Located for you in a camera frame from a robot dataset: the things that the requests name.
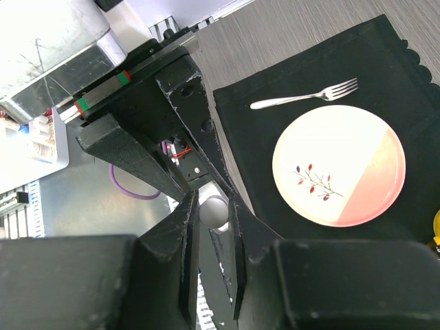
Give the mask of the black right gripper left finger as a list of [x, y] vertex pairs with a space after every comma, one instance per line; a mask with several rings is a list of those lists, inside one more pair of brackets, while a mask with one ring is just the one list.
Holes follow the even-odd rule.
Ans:
[[194, 329], [199, 194], [142, 236], [1, 242], [2, 329]]

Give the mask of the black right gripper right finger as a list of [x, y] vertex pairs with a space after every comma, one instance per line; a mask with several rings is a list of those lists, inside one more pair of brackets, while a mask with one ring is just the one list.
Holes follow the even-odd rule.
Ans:
[[439, 262], [407, 241], [280, 240], [232, 203], [240, 329], [438, 329]]

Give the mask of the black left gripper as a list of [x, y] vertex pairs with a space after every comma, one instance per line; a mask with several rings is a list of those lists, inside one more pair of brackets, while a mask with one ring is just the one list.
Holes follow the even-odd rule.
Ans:
[[237, 194], [211, 122], [200, 68], [190, 52], [152, 40], [75, 97], [71, 118], [87, 154], [112, 164], [177, 201], [206, 183]]

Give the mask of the white nail polish bottle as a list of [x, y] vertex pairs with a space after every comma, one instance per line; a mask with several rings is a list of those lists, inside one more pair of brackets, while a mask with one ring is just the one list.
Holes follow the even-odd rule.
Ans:
[[211, 181], [199, 189], [200, 221], [216, 233], [228, 230], [228, 198], [217, 183]]

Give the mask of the pink and cream plate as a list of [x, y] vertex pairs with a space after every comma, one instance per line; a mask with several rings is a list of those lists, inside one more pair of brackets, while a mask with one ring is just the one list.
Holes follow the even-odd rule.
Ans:
[[281, 133], [272, 172], [281, 197], [300, 216], [350, 227], [395, 202], [406, 159], [386, 121], [357, 107], [331, 105], [306, 112]]

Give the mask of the black cloth placemat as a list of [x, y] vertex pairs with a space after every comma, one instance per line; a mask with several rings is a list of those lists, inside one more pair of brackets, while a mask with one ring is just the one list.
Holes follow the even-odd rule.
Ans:
[[[279, 135], [323, 102], [303, 100], [262, 111], [251, 110], [250, 104], [317, 92], [352, 78], [359, 89], [342, 104], [369, 110], [391, 125], [406, 154], [406, 181], [397, 201], [377, 219], [350, 228], [324, 227], [294, 212], [272, 175]], [[217, 113], [256, 216], [286, 239], [429, 241], [439, 209], [439, 86], [431, 79], [418, 53], [380, 15], [216, 89]]]

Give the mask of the yellow mug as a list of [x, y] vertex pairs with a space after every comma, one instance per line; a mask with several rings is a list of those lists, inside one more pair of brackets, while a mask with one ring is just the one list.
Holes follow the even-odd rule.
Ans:
[[427, 246], [435, 253], [436, 257], [440, 257], [440, 210], [437, 211], [433, 220], [433, 238], [427, 243]]

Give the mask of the silver fork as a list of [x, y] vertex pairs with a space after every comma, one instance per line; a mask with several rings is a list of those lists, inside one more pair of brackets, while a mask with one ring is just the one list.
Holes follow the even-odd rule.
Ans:
[[253, 110], [266, 109], [277, 105], [283, 105], [290, 102], [296, 102], [299, 100], [306, 100], [312, 98], [318, 98], [326, 102], [331, 102], [353, 93], [358, 88], [359, 86], [358, 86], [357, 78], [352, 78], [345, 82], [341, 82], [339, 84], [326, 87], [322, 91], [319, 91], [318, 93], [307, 94], [304, 96], [292, 96], [292, 97], [284, 97], [284, 98], [272, 98], [268, 100], [259, 100], [253, 102], [250, 105], [250, 108]]

